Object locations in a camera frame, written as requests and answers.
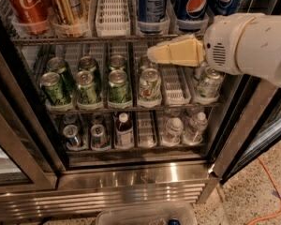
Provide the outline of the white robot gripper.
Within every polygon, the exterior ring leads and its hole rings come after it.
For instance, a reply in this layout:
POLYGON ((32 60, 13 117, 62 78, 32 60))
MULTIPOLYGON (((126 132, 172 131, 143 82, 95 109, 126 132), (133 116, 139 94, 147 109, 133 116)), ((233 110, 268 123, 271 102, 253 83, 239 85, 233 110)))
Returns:
MULTIPOLYGON (((251 13, 214 16, 203 36, 205 59, 215 70, 239 75, 236 50, 245 28, 257 18, 251 13)), ((197 67, 204 60, 203 44, 194 34, 185 34, 150 47, 148 58, 157 64, 197 67)))

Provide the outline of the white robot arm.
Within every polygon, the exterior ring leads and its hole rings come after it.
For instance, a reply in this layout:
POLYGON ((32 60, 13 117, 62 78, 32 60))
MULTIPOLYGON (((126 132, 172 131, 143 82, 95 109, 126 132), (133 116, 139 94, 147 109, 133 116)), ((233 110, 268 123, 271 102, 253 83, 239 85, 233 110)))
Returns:
POLYGON ((281 88, 281 15, 216 16, 203 39, 183 35, 147 51, 156 64, 196 67, 205 61, 230 75, 248 74, 281 88))

